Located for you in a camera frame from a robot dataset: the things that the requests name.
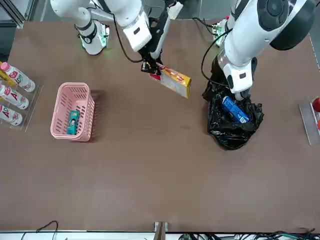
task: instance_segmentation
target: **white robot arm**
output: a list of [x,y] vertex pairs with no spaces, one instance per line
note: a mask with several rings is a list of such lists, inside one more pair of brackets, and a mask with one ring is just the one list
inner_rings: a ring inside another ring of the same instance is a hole
[[[90,0],[82,0],[81,3],[88,6],[89,2]],[[55,14],[75,23],[88,54],[97,55],[106,47],[109,29],[93,20],[89,10],[80,6],[79,0],[50,0],[50,3]]]
[[[157,63],[161,62],[161,51],[167,35],[170,18],[166,7],[170,7],[175,0],[165,0],[165,10],[160,17],[155,19],[147,16],[141,0],[103,0],[108,7],[106,12],[114,16],[122,28],[134,52],[141,55],[143,72],[160,75]],[[53,11],[60,17],[75,22],[75,27],[80,33],[82,45],[91,55],[96,55],[106,46],[107,38],[104,24],[92,19],[91,12],[85,8],[90,0],[50,0]]]
[[237,100],[253,84],[258,56],[268,45],[288,50],[308,34],[314,0],[234,0],[219,54],[212,63],[213,82],[227,84]]
[[170,25],[166,7],[172,4],[172,0],[164,1],[165,10],[157,19],[147,16],[141,0],[104,1],[122,27],[133,51],[141,55],[141,71],[160,75],[157,63],[162,64],[160,55]]

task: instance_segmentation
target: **pink plastic basket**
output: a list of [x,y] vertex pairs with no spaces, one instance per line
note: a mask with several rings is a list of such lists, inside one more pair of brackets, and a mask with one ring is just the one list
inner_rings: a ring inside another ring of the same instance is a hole
[[[76,135],[67,134],[69,114],[71,110],[80,112],[76,127]],[[91,136],[95,102],[90,88],[82,82],[65,82],[59,87],[51,122],[51,134],[55,139],[87,142]]]

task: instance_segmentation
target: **brown tabletop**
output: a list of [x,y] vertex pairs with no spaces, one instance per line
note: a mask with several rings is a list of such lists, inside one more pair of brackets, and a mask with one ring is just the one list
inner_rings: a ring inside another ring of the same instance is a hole
[[[163,62],[192,78],[189,100],[129,62],[113,27],[97,56],[82,49],[72,23],[27,22],[17,31],[9,62],[44,87],[26,133],[1,128],[1,230],[58,220],[65,230],[150,231],[165,221],[171,231],[320,232],[320,146],[309,147],[298,108],[320,94],[309,36],[258,57],[251,94],[264,120],[246,146],[225,151],[206,133],[200,63],[211,39],[200,29],[172,21],[163,47]],[[63,82],[92,89],[89,143],[50,134]]]

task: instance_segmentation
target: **bottle rack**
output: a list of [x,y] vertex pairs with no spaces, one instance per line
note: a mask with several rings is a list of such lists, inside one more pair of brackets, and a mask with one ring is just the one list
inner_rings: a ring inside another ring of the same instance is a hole
[[314,111],[312,106],[315,97],[308,97],[299,103],[299,108],[305,127],[306,135],[309,144],[320,144],[320,130],[318,129],[318,121],[320,120],[320,113]]
[[0,100],[0,104],[2,104],[4,107],[7,107],[9,109],[12,109],[14,111],[16,111],[17,113],[20,113],[23,117],[23,121],[20,125],[18,126],[14,126],[11,125],[10,123],[4,121],[3,119],[0,118],[0,125],[2,127],[9,127],[11,129],[15,129],[18,131],[22,131],[22,132],[26,132],[29,126],[29,123],[31,121],[32,115],[34,113],[34,110],[36,108],[39,96],[41,94],[42,88],[43,88],[43,84],[39,83],[39,82],[34,82],[35,83],[35,89],[33,92],[27,92],[25,91],[22,87],[19,87],[18,85],[12,85],[12,84],[8,84],[7,81],[2,81],[2,84],[10,86],[12,89],[16,90],[17,92],[19,92],[22,96],[26,97],[29,100],[29,106],[27,109],[19,109],[18,107],[16,107],[15,105],[7,102],[6,100],[4,100],[3,98],[1,98]]

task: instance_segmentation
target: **blue package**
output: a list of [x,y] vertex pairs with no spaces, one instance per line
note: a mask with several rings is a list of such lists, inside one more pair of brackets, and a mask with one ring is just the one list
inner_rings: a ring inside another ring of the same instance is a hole
[[248,116],[231,100],[230,97],[225,96],[222,100],[222,108],[226,112],[232,114],[235,121],[239,123],[247,123],[249,121]]

